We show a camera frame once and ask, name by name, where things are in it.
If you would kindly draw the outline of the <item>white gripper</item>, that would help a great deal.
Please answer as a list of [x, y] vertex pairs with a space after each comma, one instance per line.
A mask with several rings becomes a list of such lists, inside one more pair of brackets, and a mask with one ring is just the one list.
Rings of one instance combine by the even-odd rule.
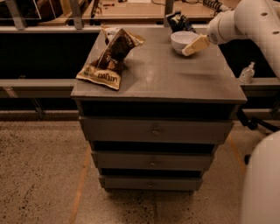
[[225, 44], [228, 41], [225, 38], [227, 22], [224, 17], [215, 17], [212, 19], [206, 28], [206, 35], [200, 34], [190, 44], [187, 44], [182, 50], [185, 56], [190, 56], [194, 53], [202, 51], [210, 46], [210, 41], [213, 44]]

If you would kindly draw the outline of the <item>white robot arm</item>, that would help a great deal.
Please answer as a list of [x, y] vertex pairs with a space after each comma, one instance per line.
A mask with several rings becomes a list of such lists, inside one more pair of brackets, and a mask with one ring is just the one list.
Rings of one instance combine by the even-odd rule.
[[[241, 0], [234, 10], [219, 13], [206, 28], [206, 35], [183, 48], [189, 56], [210, 44], [249, 39], [261, 51], [273, 78], [256, 78], [242, 87], [263, 91], [280, 80], [280, 18], [277, 0]], [[240, 224], [280, 224], [280, 130], [275, 128], [246, 156]]]

